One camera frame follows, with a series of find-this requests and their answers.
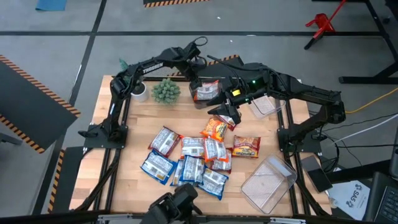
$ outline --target wooden table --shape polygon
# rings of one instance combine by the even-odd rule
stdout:
[[[110,76],[104,76],[99,91],[93,122],[98,124],[105,119],[111,94],[109,91]],[[146,82],[152,89],[157,82]],[[174,192],[170,187],[172,178],[166,185],[156,182],[140,168],[150,150],[147,149],[150,142],[164,125],[171,130],[184,136],[200,136],[199,132],[205,127],[210,115],[208,108],[198,110],[194,107],[188,83],[178,82],[181,87],[181,95],[175,106],[164,106],[156,103],[150,98],[144,103],[131,101],[127,125],[129,126],[126,147],[122,150],[119,169],[114,188],[112,202],[113,212],[145,213],[149,205],[166,192]],[[304,101],[292,100],[292,112],[295,123],[301,123],[308,118],[307,104]],[[242,123],[237,125],[232,132],[227,131],[225,137],[226,147],[233,145],[233,136],[255,136],[261,137],[261,146],[258,159],[246,159],[234,157],[232,160],[232,173],[226,183],[223,199],[219,201],[216,197],[207,194],[197,188],[198,198],[195,204],[202,209],[205,215],[264,215],[253,208],[240,192],[243,182],[251,175],[253,170],[268,155],[275,154],[282,158],[279,151],[276,130],[278,128],[277,115],[272,114],[262,120],[258,120],[248,105],[242,105]],[[181,145],[174,149],[170,159],[177,161],[180,156]],[[104,149],[93,149],[85,156],[80,165],[76,180],[70,208],[79,206],[88,194],[93,190],[100,176],[101,164],[103,161]],[[309,153],[301,153],[302,158],[311,156]],[[329,200],[326,194],[318,194],[305,174],[305,183],[315,200],[323,209],[331,213]],[[103,191],[100,208],[104,208],[104,202],[108,187]],[[296,186],[296,196],[299,211],[303,213],[301,196]],[[272,211],[272,215],[289,216],[292,214],[289,193]]]

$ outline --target chip bag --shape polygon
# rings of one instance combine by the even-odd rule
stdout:
[[[180,177],[182,174],[182,169],[184,167],[184,160],[183,159],[179,159],[178,160],[178,164],[177,164],[177,168],[175,169],[175,173],[174,173],[174,178],[172,183],[170,184],[170,186],[182,186],[184,184],[194,184],[194,182],[183,182],[180,181]]]
[[[153,179],[165,185],[172,175],[177,163],[163,157],[156,150],[148,154],[147,159],[141,165],[141,169]]]
[[[179,140],[179,134],[163,126],[159,134],[156,135],[155,139],[148,146],[148,149],[155,149],[163,156],[168,157]]]
[[[181,137],[181,159],[186,155],[193,157],[205,156],[205,140],[203,138]]]
[[[232,151],[232,156],[258,158],[260,150],[260,140],[260,137],[245,138],[234,136],[234,147]]]
[[[205,173],[203,174],[203,183],[199,184],[198,187],[203,189],[205,192],[216,196],[218,200],[221,200],[223,198],[224,187],[227,180],[227,176],[219,174],[206,167]]]
[[[193,96],[194,101],[198,100],[211,100],[220,92],[218,88],[218,80],[212,83],[202,83],[201,87],[198,87],[195,96]]]
[[[200,134],[217,141],[223,141],[227,127],[226,123],[210,118],[205,129]]]
[[[215,159],[212,161],[210,169],[212,170],[225,170],[228,173],[232,171],[232,148],[227,148],[226,153],[228,155],[228,162],[219,161]]]
[[[180,181],[203,183],[203,172],[205,171],[205,160],[192,156],[185,156],[184,166]]]
[[[225,116],[225,115],[216,115],[218,119],[220,119],[220,121],[228,124],[228,128],[233,131],[236,127],[236,124],[234,122],[234,120],[232,118],[230,118],[229,116]]]
[[[205,161],[219,160],[228,162],[228,155],[223,142],[214,139],[205,139]]]

